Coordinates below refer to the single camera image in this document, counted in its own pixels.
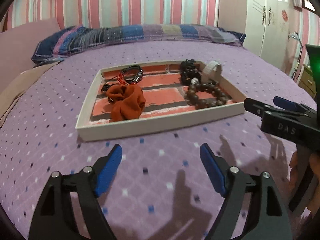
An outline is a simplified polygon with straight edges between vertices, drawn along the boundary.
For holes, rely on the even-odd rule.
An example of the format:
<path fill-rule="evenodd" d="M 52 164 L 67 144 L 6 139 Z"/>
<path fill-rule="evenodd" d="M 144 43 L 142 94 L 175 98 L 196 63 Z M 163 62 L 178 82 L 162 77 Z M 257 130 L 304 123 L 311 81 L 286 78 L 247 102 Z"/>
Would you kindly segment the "person's right hand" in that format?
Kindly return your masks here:
<path fill-rule="evenodd" d="M 289 209 L 294 216 L 300 216 L 312 203 L 319 185 L 319 178 L 310 166 L 311 150 L 300 145 L 296 148 L 289 164 L 292 186 Z"/>

